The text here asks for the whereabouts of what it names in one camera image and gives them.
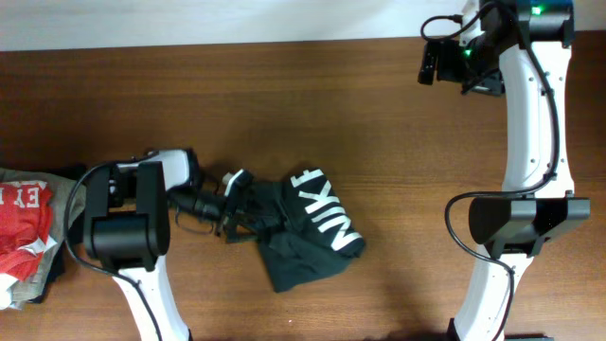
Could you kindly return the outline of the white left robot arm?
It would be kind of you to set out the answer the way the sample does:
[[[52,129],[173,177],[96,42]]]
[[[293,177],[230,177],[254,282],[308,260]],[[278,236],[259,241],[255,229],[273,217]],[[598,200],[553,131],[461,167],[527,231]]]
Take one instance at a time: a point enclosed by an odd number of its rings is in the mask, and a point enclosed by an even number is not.
[[[169,284],[169,205],[210,222],[232,215],[231,203],[252,175],[224,177],[225,193],[202,193],[191,149],[160,150],[109,161],[86,172],[83,244],[95,269],[117,283],[143,340],[189,340]]]

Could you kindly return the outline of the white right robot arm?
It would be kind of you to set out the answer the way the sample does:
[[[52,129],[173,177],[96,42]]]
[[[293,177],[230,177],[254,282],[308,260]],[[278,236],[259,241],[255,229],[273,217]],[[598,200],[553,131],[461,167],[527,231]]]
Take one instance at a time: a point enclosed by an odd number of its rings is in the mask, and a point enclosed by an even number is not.
[[[507,164],[498,191],[470,191],[474,260],[450,340],[502,340],[523,274],[548,242],[586,221],[575,193],[565,132],[565,87],[575,38],[570,1],[469,1],[458,30],[427,37],[419,82],[459,83],[464,93],[504,96]]]

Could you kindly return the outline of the dark green t-shirt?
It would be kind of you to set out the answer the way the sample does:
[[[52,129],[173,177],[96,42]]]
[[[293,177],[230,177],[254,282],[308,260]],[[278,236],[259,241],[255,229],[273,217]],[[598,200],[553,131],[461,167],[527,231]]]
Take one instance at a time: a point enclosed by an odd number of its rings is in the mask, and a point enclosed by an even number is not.
[[[223,178],[224,197],[255,234],[276,293],[344,272],[365,251],[365,239],[328,176],[319,168],[282,181],[253,180],[247,170]]]

